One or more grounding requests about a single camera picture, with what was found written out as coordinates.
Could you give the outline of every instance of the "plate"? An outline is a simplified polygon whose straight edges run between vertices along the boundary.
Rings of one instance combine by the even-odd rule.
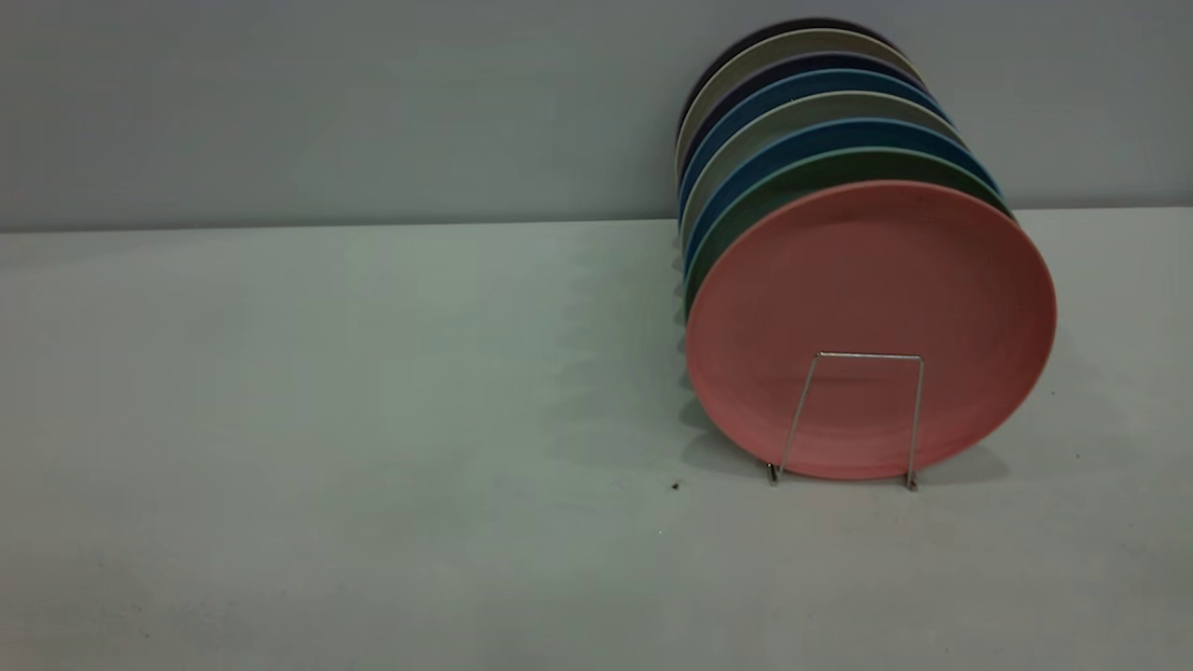
[[[922,356],[926,468],[1019,407],[1055,332],[1047,267],[1013,220],[942,186],[865,181],[789,203],[738,238],[692,307],[686,352],[709,417],[768,463],[817,351]],[[914,362],[821,361],[787,469],[903,474],[915,383]]]
[[[878,74],[884,74],[892,79],[897,79],[913,88],[919,88],[925,96],[932,97],[927,91],[920,86],[920,84],[913,79],[909,74],[903,70],[884,63],[877,59],[871,59],[870,56],[859,56],[857,54],[845,54],[836,51],[828,51],[822,54],[811,54],[809,56],[798,56],[796,59],[790,59],[787,61],[781,61],[768,68],[764,68],[752,76],[747,78],[740,86],[730,91],[713,106],[712,111],[709,112],[707,118],[704,119],[701,124],[696,129],[692,135],[691,142],[684,153],[680,153],[680,148],[675,147],[675,160],[676,167],[682,165],[684,158],[688,156],[694,147],[698,147],[709,133],[717,125],[717,123],[724,118],[729,112],[734,110],[737,105],[746,101],[750,96],[758,93],[759,91],[777,84],[787,78],[796,76],[798,74],[812,73],[822,69],[857,69],[864,72],[873,72]],[[680,173],[676,172],[676,181],[680,178]]]
[[[730,203],[754,187],[755,184],[803,159],[854,147],[890,147],[932,154],[976,174],[995,193],[999,193],[994,178],[969,150],[934,130],[914,123],[879,118],[853,118],[821,123],[772,142],[754,154],[716,186],[703,207],[698,207],[700,204],[696,199],[688,203],[691,211],[698,214],[688,216],[685,213],[684,227],[680,229],[680,240],[685,253],[685,272],[696,254],[696,247],[712,222],[725,211]]]
[[[741,54],[742,51],[749,49],[750,47],[758,44],[759,42],[765,42],[772,37],[778,37],[785,32],[795,32],[797,30],[809,30],[809,29],[826,29],[826,27],[834,30],[847,30],[851,32],[865,35],[866,37],[871,37],[873,39],[877,39],[878,42],[882,42],[883,44],[886,44],[888,47],[895,49],[896,51],[900,50],[898,47],[895,45],[895,43],[892,43],[890,39],[886,39],[878,32],[870,30],[864,25],[858,25],[853,21],[846,21],[841,19],[830,19],[827,17],[810,17],[805,19],[795,19],[766,26],[761,30],[756,30],[747,35],[746,37],[738,39],[737,42],[734,42],[734,44],[729,49],[722,51],[721,55],[712,61],[712,64],[710,64],[707,68],[705,68],[703,73],[700,73],[700,78],[696,80],[696,86],[692,87],[692,91],[690,91],[687,94],[687,100],[684,101],[684,110],[680,112],[679,122],[675,124],[675,133],[679,134],[679,125],[684,123],[684,116],[687,115],[688,107],[692,106],[692,100],[696,99],[696,94],[699,93],[700,88],[704,88],[704,85],[707,84],[709,79],[711,79],[712,75],[716,74],[717,70],[719,70],[725,63],[733,60],[734,56]]]
[[[916,73],[915,66],[907,60],[907,56],[891,48],[890,44],[873,37],[849,30],[834,29],[785,32],[764,39],[737,54],[704,82],[704,86],[692,99],[687,113],[684,115],[684,121],[680,122],[678,137],[684,150],[687,150],[687,143],[691,141],[691,137],[685,138],[685,133],[691,133],[703,123],[717,100],[736,88],[744,79],[777,62],[821,51],[870,56],[907,73],[921,85],[923,84],[923,78]]]
[[[721,117],[680,166],[684,179],[700,174],[700,171],[721,146],[758,117],[792,100],[833,91],[871,91],[897,96],[932,110],[933,113],[952,125],[952,121],[931,96],[892,76],[866,70],[816,70],[777,81],[742,100]]]
[[[820,154],[755,184],[712,222],[697,245],[685,277],[685,314],[691,310],[713,264],[749,227],[801,196],[854,181],[879,179],[947,186],[984,201],[1010,216],[1002,198],[973,173],[929,154],[889,147],[863,147]]]
[[[965,146],[957,130],[932,110],[895,96],[865,91],[835,91],[792,100],[747,124],[730,137],[705,166],[697,162],[688,166],[684,184],[680,186],[680,228],[684,227],[684,217],[691,216],[688,203],[693,205],[692,213],[699,213],[699,208],[709,202],[725,178],[771,143],[816,124],[851,118],[884,118],[913,123],[934,130],[962,147]]]

